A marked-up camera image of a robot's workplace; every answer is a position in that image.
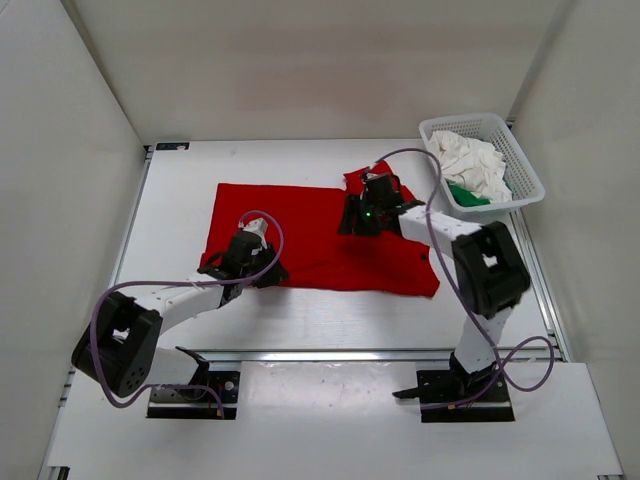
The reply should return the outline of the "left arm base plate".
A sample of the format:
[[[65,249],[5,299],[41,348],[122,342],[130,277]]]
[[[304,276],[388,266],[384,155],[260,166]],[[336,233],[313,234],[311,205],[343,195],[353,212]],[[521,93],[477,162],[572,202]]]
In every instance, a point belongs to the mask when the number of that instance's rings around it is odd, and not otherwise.
[[[153,389],[146,417],[155,420],[233,421],[237,417],[241,386],[239,362],[211,362],[200,369],[193,385],[202,389]]]

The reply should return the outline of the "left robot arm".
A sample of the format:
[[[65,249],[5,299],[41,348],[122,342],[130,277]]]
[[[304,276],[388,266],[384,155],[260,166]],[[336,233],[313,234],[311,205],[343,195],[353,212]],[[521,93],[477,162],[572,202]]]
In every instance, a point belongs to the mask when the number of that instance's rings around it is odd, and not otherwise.
[[[284,246],[266,239],[269,224],[264,215],[240,224],[228,248],[185,281],[151,281],[151,292],[139,298],[123,294],[126,283],[106,290],[73,350],[72,366],[96,380],[117,408],[130,406],[151,386],[174,389],[188,400],[211,394],[205,359],[183,347],[161,348],[158,339],[190,318],[224,307],[246,287],[288,280],[280,262]]]

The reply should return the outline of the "red t shirt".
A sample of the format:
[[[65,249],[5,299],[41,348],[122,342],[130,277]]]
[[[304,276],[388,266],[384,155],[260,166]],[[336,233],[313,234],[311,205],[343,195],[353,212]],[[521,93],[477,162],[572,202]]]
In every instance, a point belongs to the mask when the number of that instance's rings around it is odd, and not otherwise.
[[[364,172],[346,173],[344,189],[220,183],[200,263],[226,249],[243,214],[260,210],[282,227],[286,287],[433,297],[440,281],[428,246],[387,231],[377,237],[338,233],[346,196],[363,191]]]

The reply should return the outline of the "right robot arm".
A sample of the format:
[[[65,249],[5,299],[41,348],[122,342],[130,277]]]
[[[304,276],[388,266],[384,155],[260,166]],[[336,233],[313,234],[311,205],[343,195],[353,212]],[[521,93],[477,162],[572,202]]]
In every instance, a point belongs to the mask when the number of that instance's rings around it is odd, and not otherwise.
[[[394,392],[398,400],[421,397],[453,408],[476,399],[498,380],[496,351],[506,321],[531,280],[505,224],[480,224],[435,211],[430,203],[407,200],[396,175],[361,172],[359,192],[346,196],[338,228],[342,235],[390,232],[426,245],[455,270],[445,275],[467,314],[463,333],[443,376],[429,384]]]

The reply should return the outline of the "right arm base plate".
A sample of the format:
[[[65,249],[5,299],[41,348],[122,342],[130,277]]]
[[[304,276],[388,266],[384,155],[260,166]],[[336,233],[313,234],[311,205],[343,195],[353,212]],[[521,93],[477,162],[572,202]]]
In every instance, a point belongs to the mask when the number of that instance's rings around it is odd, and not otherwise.
[[[414,387],[392,393],[399,401],[417,399],[422,423],[514,422],[504,374],[493,363],[467,373],[454,356],[448,369],[421,369]]]

